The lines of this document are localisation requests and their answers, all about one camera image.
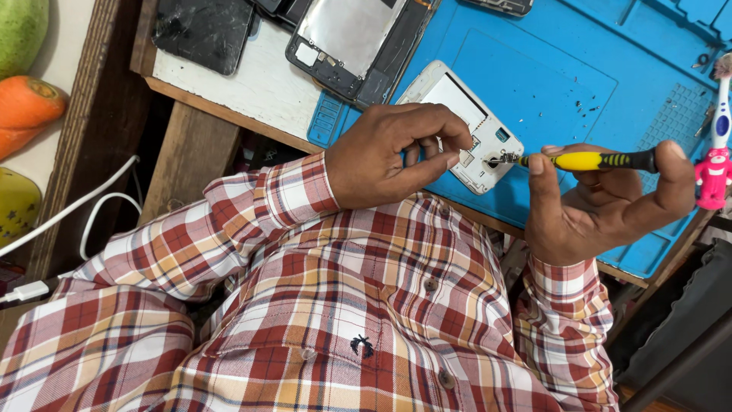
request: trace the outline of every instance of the white smartphone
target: white smartphone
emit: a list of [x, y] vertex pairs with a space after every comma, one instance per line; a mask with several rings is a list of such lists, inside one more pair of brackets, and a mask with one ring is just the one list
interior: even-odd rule
[[407, 87], [397, 104], [442, 103], [460, 116], [473, 136], [473, 147], [460, 151], [450, 169], [475, 194], [484, 194], [513, 167], [491, 163], [507, 152], [523, 154], [523, 144], [492, 111], [447, 67], [435, 60]]

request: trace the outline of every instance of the right hand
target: right hand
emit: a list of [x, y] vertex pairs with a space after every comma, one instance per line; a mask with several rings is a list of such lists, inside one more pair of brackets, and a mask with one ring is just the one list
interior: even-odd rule
[[656, 147], [658, 186], [645, 196], [638, 173], [630, 169], [576, 172], [577, 187], [561, 196], [556, 169], [546, 155], [613, 151], [580, 143], [542, 152], [529, 158], [526, 242], [534, 257], [549, 265], [574, 265], [631, 244], [694, 208], [694, 166], [673, 141]]
[[[458, 164], [460, 149], [472, 146], [468, 126], [444, 105], [371, 106], [326, 150], [326, 172], [339, 206], [366, 209], [401, 202]], [[417, 162], [420, 147], [425, 159]]]

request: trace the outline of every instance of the toothbrush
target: toothbrush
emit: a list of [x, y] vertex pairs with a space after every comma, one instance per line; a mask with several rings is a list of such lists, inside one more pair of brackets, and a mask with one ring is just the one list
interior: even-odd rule
[[720, 81], [717, 110], [712, 120], [712, 147], [704, 159], [694, 167], [696, 184], [701, 185], [701, 197], [696, 204], [708, 210], [725, 206], [725, 192], [732, 184], [732, 161], [727, 140], [730, 136], [729, 86], [732, 78], [732, 53], [727, 53], [714, 63], [714, 77]]

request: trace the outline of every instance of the pink toy figure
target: pink toy figure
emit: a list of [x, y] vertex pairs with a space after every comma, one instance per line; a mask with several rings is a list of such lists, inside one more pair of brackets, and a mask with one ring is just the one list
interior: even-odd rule
[[732, 161], [727, 147], [709, 149], [701, 163], [694, 166], [694, 172], [696, 184], [701, 185], [701, 198], [696, 204], [707, 210], [724, 207], [727, 186], [732, 184]]

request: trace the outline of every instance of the person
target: person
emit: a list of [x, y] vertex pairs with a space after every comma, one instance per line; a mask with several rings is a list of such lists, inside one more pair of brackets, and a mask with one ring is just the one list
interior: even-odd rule
[[[615, 169], [561, 196], [532, 155], [512, 313], [486, 228], [418, 191], [471, 145], [445, 106], [374, 106], [325, 153], [113, 237], [20, 320], [1, 409], [616, 411], [594, 257], [688, 214], [692, 164], [664, 141], [654, 193]], [[186, 304], [222, 283], [196, 336]]]

